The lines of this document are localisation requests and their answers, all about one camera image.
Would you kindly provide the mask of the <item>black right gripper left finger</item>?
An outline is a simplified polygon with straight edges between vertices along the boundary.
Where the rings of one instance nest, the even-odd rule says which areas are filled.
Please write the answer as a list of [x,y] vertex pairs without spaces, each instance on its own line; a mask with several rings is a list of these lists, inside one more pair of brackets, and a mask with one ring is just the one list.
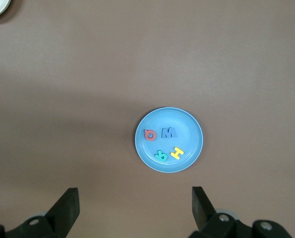
[[0,225],[0,238],[65,238],[79,216],[79,193],[69,188],[42,216],[33,216],[6,231]]

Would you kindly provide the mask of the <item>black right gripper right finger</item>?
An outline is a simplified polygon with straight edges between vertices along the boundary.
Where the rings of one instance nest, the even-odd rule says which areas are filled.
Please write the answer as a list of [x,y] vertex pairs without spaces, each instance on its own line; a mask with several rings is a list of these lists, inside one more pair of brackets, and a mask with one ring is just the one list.
[[192,187],[192,213],[197,231],[191,238],[289,238],[291,235],[280,224],[256,220],[252,226],[243,224],[226,212],[218,213],[204,189]]

